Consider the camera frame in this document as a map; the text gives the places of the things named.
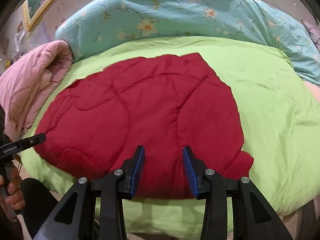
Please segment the person's left hand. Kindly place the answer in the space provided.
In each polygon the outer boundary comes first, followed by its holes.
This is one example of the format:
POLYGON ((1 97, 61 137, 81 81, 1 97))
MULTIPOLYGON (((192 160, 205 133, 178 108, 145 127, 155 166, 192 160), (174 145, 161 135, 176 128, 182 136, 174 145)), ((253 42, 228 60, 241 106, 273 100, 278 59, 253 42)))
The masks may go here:
POLYGON ((23 179, 21 178, 16 166, 11 169, 11 182, 8 185, 7 191, 9 196, 5 202, 10 205, 14 210, 22 210, 25 207, 25 200, 20 185, 23 179))

